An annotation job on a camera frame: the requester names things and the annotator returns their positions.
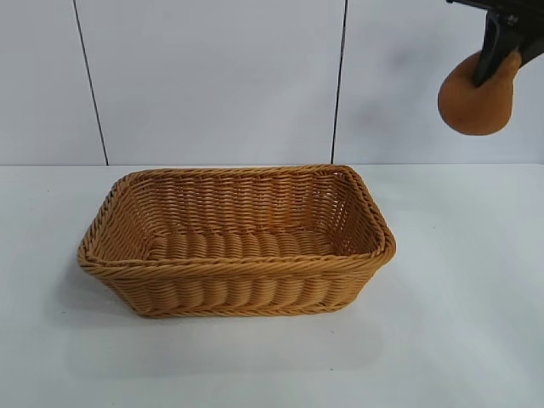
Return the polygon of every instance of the rectangular basket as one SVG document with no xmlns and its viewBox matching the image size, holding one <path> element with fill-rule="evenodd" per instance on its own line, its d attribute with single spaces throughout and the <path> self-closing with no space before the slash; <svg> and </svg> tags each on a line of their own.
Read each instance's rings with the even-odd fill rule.
<svg viewBox="0 0 544 408">
<path fill-rule="evenodd" d="M 146 317 L 302 315 L 353 302 L 394 253 L 350 167 L 160 169 L 117 181 L 78 262 Z"/>
</svg>

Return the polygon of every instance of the white wall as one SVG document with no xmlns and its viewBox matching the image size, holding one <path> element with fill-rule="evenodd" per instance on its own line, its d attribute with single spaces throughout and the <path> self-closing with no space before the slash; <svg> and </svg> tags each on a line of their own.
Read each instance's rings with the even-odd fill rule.
<svg viewBox="0 0 544 408">
<path fill-rule="evenodd" d="M 461 136 L 439 117 L 440 84 L 484 26 L 484 12 L 442 0 L 349 0 L 337 162 L 544 162 L 544 58 L 519 74 L 503 132 Z"/>
<path fill-rule="evenodd" d="M 331 160 L 343 0 L 78 0 L 111 164 Z"/>
<path fill-rule="evenodd" d="M 71 0 L 0 4 L 0 165 L 104 164 Z"/>
<path fill-rule="evenodd" d="M 77 0 L 111 164 L 328 162 L 344 0 Z M 439 86 L 485 14 L 349 0 L 336 162 L 544 162 L 544 58 L 489 138 Z M 72 0 L 0 6 L 0 165 L 104 164 Z"/>
</svg>

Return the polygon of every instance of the orange soft object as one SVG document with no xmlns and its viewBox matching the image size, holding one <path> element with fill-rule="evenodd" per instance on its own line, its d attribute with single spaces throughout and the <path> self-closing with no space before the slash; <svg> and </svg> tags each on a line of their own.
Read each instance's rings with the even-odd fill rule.
<svg viewBox="0 0 544 408">
<path fill-rule="evenodd" d="M 439 112 L 459 133 L 485 136 L 502 130 L 513 108 L 513 82 L 522 64 L 519 52 L 512 52 L 497 73 L 476 88 L 472 75 L 479 53 L 465 59 L 445 79 L 439 92 Z"/>
</svg>

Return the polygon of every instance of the white tabletop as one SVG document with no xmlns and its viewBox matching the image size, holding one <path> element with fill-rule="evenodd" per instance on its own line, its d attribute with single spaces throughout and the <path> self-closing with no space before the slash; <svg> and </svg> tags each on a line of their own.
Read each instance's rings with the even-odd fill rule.
<svg viewBox="0 0 544 408">
<path fill-rule="evenodd" d="M 78 267 L 141 167 L 0 167 L 0 401 L 544 406 L 544 167 L 355 167 L 399 249 L 335 314 L 144 320 Z"/>
</svg>

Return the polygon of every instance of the woven basket rim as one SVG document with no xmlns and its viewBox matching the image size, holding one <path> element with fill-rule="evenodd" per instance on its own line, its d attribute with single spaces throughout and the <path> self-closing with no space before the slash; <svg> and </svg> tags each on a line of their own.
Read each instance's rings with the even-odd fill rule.
<svg viewBox="0 0 544 408">
<path fill-rule="evenodd" d="M 252 175 L 271 175 L 277 176 L 282 173 L 307 173 L 308 175 L 315 175 L 318 172 L 323 173 L 337 173 L 340 172 L 349 178 L 349 181 L 356 187 L 355 193 L 358 194 L 360 199 L 365 203 L 365 209 L 371 217 L 372 228 L 379 233 L 380 239 L 377 243 L 376 249 L 368 253 L 358 253 L 348 256 L 339 255 L 299 255 L 294 257 L 254 257 L 254 258 L 172 258 L 163 260 L 145 260 L 145 259 L 124 259 L 124 260 L 106 260 L 97 258 L 93 255 L 93 245 L 99 239 L 100 227 L 98 226 L 98 219 L 103 220 L 103 224 L 107 224 L 107 218 L 112 216 L 111 207 L 113 203 L 120 195 L 124 188 L 127 188 L 134 180 L 145 178 L 147 175 L 188 175 L 191 177 L 197 176 L 213 176 L 213 175 L 236 175 L 252 176 Z M 137 273 L 137 269 L 142 267 L 154 267 L 157 269 L 175 269 L 177 271 L 191 271 L 198 270 L 200 268 L 209 268 L 210 266 L 229 266 L 230 268 L 248 269 L 252 265 L 259 265 L 261 268 L 265 265 L 269 265 L 271 268 L 275 264 L 312 264 L 313 267 L 321 271 L 326 271 L 329 268 L 337 267 L 339 265 L 367 265 L 369 262 L 372 264 L 385 264 L 388 262 L 396 252 L 396 242 L 387 226 L 385 219 L 383 218 L 376 203 L 372 199 L 369 190 L 365 186 L 360 175 L 351 167 L 345 165 L 336 164 L 323 164 L 323 165 L 305 165 L 305 166 L 279 166 L 279 167 L 204 167 L 204 168 L 157 168 L 149 170 L 140 170 L 137 172 L 129 173 L 126 176 L 120 178 L 113 186 L 110 194 L 100 207 L 99 213 L 94 219 L 93 223 L 88 229 L 87 234 L 82 240 L 82 243 L 78 250 L 78 262 L 79 264 L 92 273 L 91 269 L 94 268 L 108 268 L 111 272 L 115 271 L 128 272 L 133 270 Z"/>
</svg>

